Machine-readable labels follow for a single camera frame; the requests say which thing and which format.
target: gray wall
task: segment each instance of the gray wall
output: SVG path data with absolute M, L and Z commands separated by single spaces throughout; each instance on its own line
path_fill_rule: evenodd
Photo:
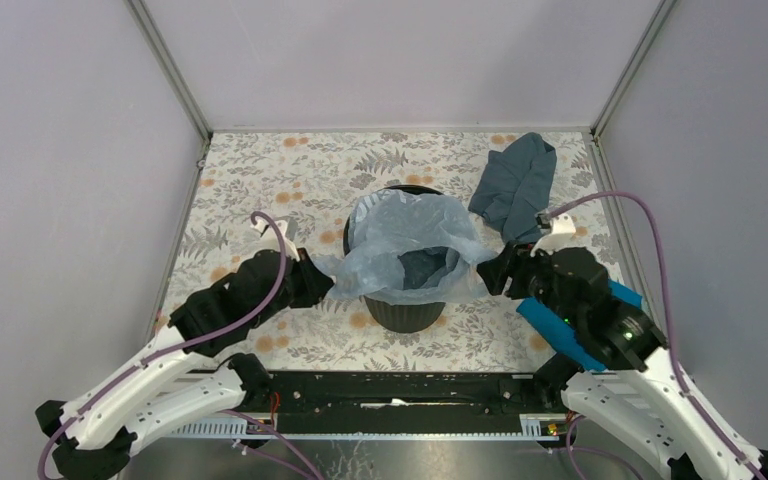
M 0 2 L 0 479 L 142 342 L 198 149 L 123 2 Z
M 146 3 L 211 125 L 298 130 L 589 125 L 658 1 Z
M 768 2 L 681 2 L 604 144 L 660 222 L 683 362 L 768 448 Z M 626 210 L 657 286 L 645 219 Z

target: cable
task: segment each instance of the cable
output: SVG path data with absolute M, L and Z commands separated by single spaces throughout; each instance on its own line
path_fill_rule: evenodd
M 299 457 L 299 460 L 301 460 L 302 462 L 304 462 L 305 465 L 307 465 L 307 467 L 310 469 L 311 473 L 313 473 L 314 476 L 316 476 L 316 478 L 318 480 L 325 480 L 325 477 L 323 477 L 322 474 L 319 473 L 319 470 L 317 470 L 316 466 L 313 465 L 313 462 L 311 462 L 309 458 L 307 458 L 301 451 L 299 451 L 299 449 L 296 448 L 296 446 L 293 445 L 292 442 L 287 440 L 287 437 L 285 437 L 284 435 L 281 435 L 280 433 L 278 433 L 278 430 L 275 430 L 274 428 L 270 427 L 269 425 L 267 425 L 267 424 L 265 424 L 263 422 L 259 422 L 259 421 L 255 420 L 254 418 L 246 415 L 245 413 L 235 412 L 233 410 L 222 410 L 221 413 L 225 413 L 225 414 L 228 414 L 228 415 L 233 415 L 235 417 L 242 418 L 243 420 L 245 420 L 245 421 L 247 421 L 247 422 L 249 422 L 251 424 L 257 425 L 259 428 L 262 428 L 266 432 L 271 433 L 272 435 L 275 436 L 275 438 L 280 440 L 281 443 L 286 445 L 287 448 L 290 449 L 290 451 L 295 453 L 296 456 Z
M 281 394 L 278 392 L 272 392 L 272 406 L 269 407 L 269 420 L 272 421 L 272 425 L 275 425 L 275 412 L 278 411 L 278 407 L 281 406 Z
M 152 353 L 151 355 L 148 355 L 145 358 L 141 359 L 140 360 L 141 365 L 143 366 L 148 365 L 150 362 L 166 354 L 176 352 L 178 350 L 182 350 L 185 348 L 193 347 L 195 345 L 199 345 L 201 343 L 213 340 L 216 337 L 225 335 L 226 333 L 240 327 L 244 323 L 255 318 L 275 298 L 275 296 L 278 294 L 278 290 L 280 290 L 281 288 L 281 283 L 284 281 L 284 272 L 286 272 L 287 270 L 287 246 L 284 244 L 284 238 L 281 235 L 281 230 L 278 228 L 278 225 L 275 224 L 275 221 L 269 217 L 269 215 L 266 215 L 263 212 L 257 211 L 251 214 L 251 222 L 255 223 L 256 218 L 262 218 L 263 220 L 265 220 L 266 223 L 269 225 L 269 227 L 275 232 L 275 237 L 278 239 L 278 250 L 281 253 L 278 261 L 278 276 L 275 278 L 275 283 L 272 285 L 272 289 L 269 290 L 269 293 L 267 293 L 266 296 L 263 297 L 263 300 L 251 312 L 247 313 L 245 316 L 243 316 L 243 318 L 237 320 L 236 322 L 226 325 L 225 327 L 222 327 L 219 330 L 204 334 L 200 337 L 196 337 L 191 340 L 181 342 L 177 345 L 172 345 L 171 347 L 158 350 Z M 104 396 L 107 395 L 111 390 L 113 390 L 114 388 L 116 388 L 116 386 L 118 386 L 120 383 L 125 381 L 126 378 L 130 377 L 131 375 L 133 375 L 135 372 L 139 370 L 141 370 L 140 367 L 131 365 L 126 370 L 124 370 L 121 374 L 119 374 L 116 378 L 111 380 L 110 383 L 101 387 L 101 389 L 99 389 L 99 391 L 95 395 L 93 395 L 87 401 L 87 403 L 84 404 L 84 406 L 82 406 L 77 410 L 76 412 L 77 415 L 63 422 L 60 428 L 58 428 L 57 431 L 55 431 L 54 434 L 51 435 L 51 437 L 49 437 L 48 441 L 45 444 L 45 447 L 42 450 L 42 453 L 40 454 L 39 461 L 37 462 L 37 477 L 39 478 L 39 480 L 64 480 L 63 478 L 54 479 L 45 474 L 45 462 L 48 459 L 48 456 L 51 453 L 51 450 L 54 448 L 54 444 L 57 442 L 57 439 L 60 438 L 60 436 L 63 435 L 63 433 L 66 430 L 68 430 L 69 427 L 71 427 L 72 424 L 74 424 L 75 421 L 78 420 L 78 418 L 82 417 L 85 413 L 87 413 L 93 407 L 93 405 L 98 403 L 98 401 L 104 398 Z
M 722 441 L 726 447 L 728 447 L 731 453 L 737 457 L 738 462 L 746 465 L 746 468 L 749 469 L 749 471 L 752 472 L 752 474 L 755 475 L 758 480 L 767 480 L 767 477 L 765 477 L 764 474 L 761 473 L 760 469 L 758 469 L 758 467 L 756 467 L 748 459 L 746 454 L 743 453 L 743 450 L 741 450 L 740 447 L 738 447 L 737 444 L 735 444 L 731 438 L 729 438 L 729 436 L 720 428 L 720 426 L 717 425 L 717 422 L 714 420 L 711 414 L 705 410 L 705 407 L 702 405 L 702 403 L 693 396 L 693 393 L 690 391 L 690 385 L 687 383 L 687 379 L 684 377 L 684 374 L 681 371 L 681 365 L 678 362 L 678 336 L 675 333 L 675 326 L 673 325 L 672 319 L 672 308 L 670 307 L 670 289 L 667 285 L 667 270 L 666 262 L 664 260 L 664 249 L 661 245 L 661 235 L 658 233 L 658 225 L 655 223 L 655 216 L 652 214 L 652 210 L 649 209 L 649 206 L 646 205 L 646 202 L 644 202 L 643 199 L 639 196 L 629 192 L 598 192 L 581 197 L 578 200 L 570 202 L 560 208 L 556 208 L 549 212 L 549 216 L 557 217 L 558 215 L 566 213 L 581 205 L 582 203 L 603 197 L 622 197 L 633 200 L 640 206 L 640 208 L 643 209 L 643 213 L 646 214 L 646 218 L 649 220 L 649 227 L 652 229 L 652 236 L 655 238 L 655 252 L 658 257 L 658 269 L 660 271 L 661 278 L 661 296 L 663 297 L 664 301 L 664 323 L 667 327 L 667 339 L 670 342 L 670 348 L 667 349 L 667 353 L 670 356 L 670 364 L 673 368 L 673 375 L 681 387 L 681 393 L 684 394 L 690 404 L 693 405 L 693 408 L 697 413 L 699 413 L 699 416 L 702 417 L 702 420 L 705 421 L 705 423 L 714 432 L 717 438 L 719 438 L 720 441 Z
M 286 460 L 284 460 L 282 458 L 278 458 L 275 455 L 270 455 L 270 454 L 268 454 L 266 452 L 261 452 L 261 451 L 259 451 L 256 448 L 247 447 L 245 445 L 240 446 L 240 445 L 237 445 L 235 443 L 234 444 L 234 448 L 237 448 L 237 447 L 240 447 L 240 450 L 243 451 L 243 455 L 252 453 L 254 455 L 257 455 L 258 457 L 262 457 L 262 458 L 265 458 L 267 460 L 271 460 L 271 461 L 273 461 L 273 462 L 275 462 L 275 463 L 277 463 L 279 465 L 283 465 L 283 466 L 289 468 L 290 470 L 298 473 L 299 475 L 301 475 L 301 476 L 303 476 L 305 478 L 314 478 L 314 479 L 316 478 L 316 477 L 311 476 L 308 472 L 305 472 L 301 468 L 293 465 L 292 463 L 290 463 L 290 462 L 288 462 L 288 461 L 286 461 Z
M 222 360 L 219 362 L 219 365 L 216 366 L 216 370 L 219 370 L 220 368 L 224 367 L 225 365 L 228 365 L 228 362 L 234 359 L 234 355 L 228 355 L 228 357 L 225 360 Z
M 615 455 L 610 452 L 606 452 L 605 450 L 600 450 L 598 448 L 590 448 L 590 447 L 573 447 L 572 446 L 572 432 L 575 431 L 576 427 L 578 427 L 578 422 L 584 420 L 584 416 L 579 415 L 578 417 L 575 417 L 570 423 L 569 429 L 567 429 L 567 438 L 566 438 L 566 450 L 567 454 L 570 457 L 570 463 L 572 463 L 572 468 L 575 469 L 575 473 L 578 474 L 578 477 L 581 480 L 587 480 L 587 477 L 584 476 L 584 472 L 581 470 L 581 467 L 578 466 L 578 462 L 575 461 L 575 456 L 573 455 L 573 451 L 576 452 L 584 452 L 584 453 L 591 453 L 593 455 L 599 455 L 605 458 L 610 458 L 611 460 L 621 464 L 625 468 L 627 468 L 629 471 L 631 471 L 632 474 L 634 474 L 635 477 L 637 477 L 637 480 L 643 480 L 643 475 L 638 471 L 636 468 L 634 468 L 634 465 L 628 463 L 627 460 L 620 457 L 619 455 Z

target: black trash can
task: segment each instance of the black trash can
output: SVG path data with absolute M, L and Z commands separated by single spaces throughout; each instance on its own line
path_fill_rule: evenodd
M 402 190 L 413 195 L 424 193 L 443 194 L 443 192 L 433 188 L 421 187 L 419 185 L 395 185 L 387 188 Z M 343 229 L 343 254 L 345 255 L 348 255 L 351 250 L 349 248 L 349 222 L 350 220 L 347 218 L 346 226 Z M 445 302 L 426 303 L 423 305 L 391 305 L 387 302 L 367 297 L 363 297 L 363 301 L 366 303 L 366 308 L 369 309 L 369 314 L 372 315 L 375 321 L 387 330 L 396 333 L 415 333 L 430 327 L 440 317 L 440 314 L 443 313 L 443 308 L 446 307 Z

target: trash bag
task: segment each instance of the trash bag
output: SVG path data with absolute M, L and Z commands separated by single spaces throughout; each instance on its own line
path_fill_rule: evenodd
M 358 200 L 346 233 L 344 260 L 313 258 L 335 277 L 332 298 L 422 305 L 487 295 L 473 267 L 496 253 L 481 245 L 469 213 L 453 197 L 380 190 Z

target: floral table surface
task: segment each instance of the floral table surface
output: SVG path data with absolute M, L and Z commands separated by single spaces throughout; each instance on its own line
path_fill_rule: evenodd
M 581 133 L 543 133 L 558 164 L 551 206 L 596 192 Z M 489 150 L 507 133 L 218 133 L 214 135 L 156 328 L 187 296 L 234 271 L 252 253 L 253 210 L 291 224 L 291 239 L 312 255 L 342 254 L 343 222 L 356 198 L 397 184 L 428 185 L 469 201 Z M 589 248 L 621 281 L 618 254 L 600 202 L 571 212 L 575 246 Z M 472 215 L 485 245 L 499 234 Z M 553 354 L 516 312 L 518 302 L 485 297 L 447 305 L 429 329 L 397 334 L 379 326 L 359 300 L 326 298 L 286 310 L 251 331 L 204 368 L 237 352 L 257 353 L 269 369 L 534 371 Z

